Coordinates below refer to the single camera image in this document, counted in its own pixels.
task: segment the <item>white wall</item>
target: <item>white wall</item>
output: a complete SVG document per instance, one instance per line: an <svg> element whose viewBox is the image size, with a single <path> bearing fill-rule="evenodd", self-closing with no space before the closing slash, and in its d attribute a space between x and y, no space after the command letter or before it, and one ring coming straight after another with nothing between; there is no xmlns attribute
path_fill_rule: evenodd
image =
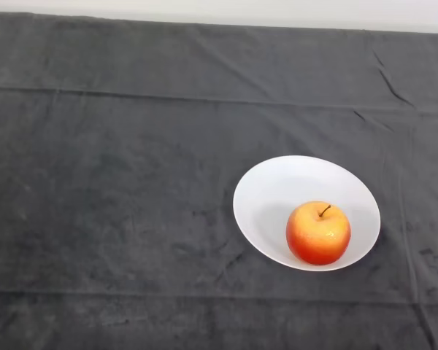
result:
<svg viewBox="0 0 438 350"><path fill-rule="evenodd" d="M0 11L168 22L438 32L438 0L0 0Z"/></svg>

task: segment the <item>table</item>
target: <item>table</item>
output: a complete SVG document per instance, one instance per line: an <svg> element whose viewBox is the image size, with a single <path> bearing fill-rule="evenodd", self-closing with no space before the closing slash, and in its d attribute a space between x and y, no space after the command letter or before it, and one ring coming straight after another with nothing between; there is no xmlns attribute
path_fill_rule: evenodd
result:
<svg viewBox="0 0 438 350"><path fill-rule="evenodd" d="M245 240L280 155L372 191L364 259ZM438 350L438 34L0 14L2 349Z"/></svg>

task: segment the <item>white bowl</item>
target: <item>white bowl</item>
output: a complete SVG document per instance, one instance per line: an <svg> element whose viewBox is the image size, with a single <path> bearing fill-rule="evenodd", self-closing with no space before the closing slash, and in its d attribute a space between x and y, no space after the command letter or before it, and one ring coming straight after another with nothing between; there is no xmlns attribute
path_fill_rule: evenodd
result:
<svg viewBox="0 0 438 350"><path fill-rule="evenodd" d="M332 264L311 265L288 248L289 215L309 201L334 204L349 219L349 246ZM362 181L334 163L299 155L272 158L251 168L235 189L234 214L257 250L283 265L307 271L330 271L355 263L370 251L380 232L380 210Z"/></svg>

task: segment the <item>apple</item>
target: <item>apple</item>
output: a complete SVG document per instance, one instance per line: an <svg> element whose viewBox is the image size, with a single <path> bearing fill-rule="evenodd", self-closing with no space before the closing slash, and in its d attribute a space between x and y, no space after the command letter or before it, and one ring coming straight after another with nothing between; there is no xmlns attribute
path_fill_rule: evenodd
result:
<svg viewBox="0 0 438 350"><path fill-rule="evenodd" d="M296 208L287 221L287 244L292 253L313 265L331 264L345 252L350 224L341 209L325 202Z"/></svg>

